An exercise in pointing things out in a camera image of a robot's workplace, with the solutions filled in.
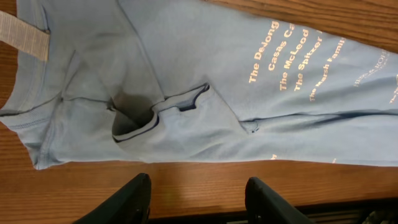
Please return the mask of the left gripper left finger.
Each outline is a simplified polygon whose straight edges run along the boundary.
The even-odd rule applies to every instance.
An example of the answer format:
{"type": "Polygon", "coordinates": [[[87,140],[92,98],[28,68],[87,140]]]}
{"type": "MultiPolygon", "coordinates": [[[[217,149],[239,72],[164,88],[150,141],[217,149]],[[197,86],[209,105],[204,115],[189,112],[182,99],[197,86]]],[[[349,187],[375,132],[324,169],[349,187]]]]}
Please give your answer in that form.
{"type": "Polygon", "coordinates": [[[151,180],[140,173],[75,224],[143,224],[150,214],[151,180]]]}

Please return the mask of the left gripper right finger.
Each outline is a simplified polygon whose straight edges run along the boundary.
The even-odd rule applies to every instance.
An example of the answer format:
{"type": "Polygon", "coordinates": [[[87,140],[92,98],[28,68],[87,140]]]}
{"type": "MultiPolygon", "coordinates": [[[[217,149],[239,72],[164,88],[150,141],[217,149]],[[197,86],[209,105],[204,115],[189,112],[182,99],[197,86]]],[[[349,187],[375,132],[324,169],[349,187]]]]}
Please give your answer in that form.
{"type": "Polygon", "coordinates": [[[314,224],[257,177],[246,184],[245,206],[248,223],[314,224]]]}

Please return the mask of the light blue printed t-shirt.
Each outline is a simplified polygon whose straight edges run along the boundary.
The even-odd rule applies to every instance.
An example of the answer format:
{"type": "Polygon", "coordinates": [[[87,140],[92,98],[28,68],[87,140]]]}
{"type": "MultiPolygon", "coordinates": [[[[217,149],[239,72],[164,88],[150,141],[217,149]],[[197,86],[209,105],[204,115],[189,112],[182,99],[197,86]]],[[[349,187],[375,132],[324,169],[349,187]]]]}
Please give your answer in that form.
{"type": "Polygon", "coordinates": [[[67,162],[397,165],[397,55],[203,1],[18,1],[1,121],[67,162]]]}

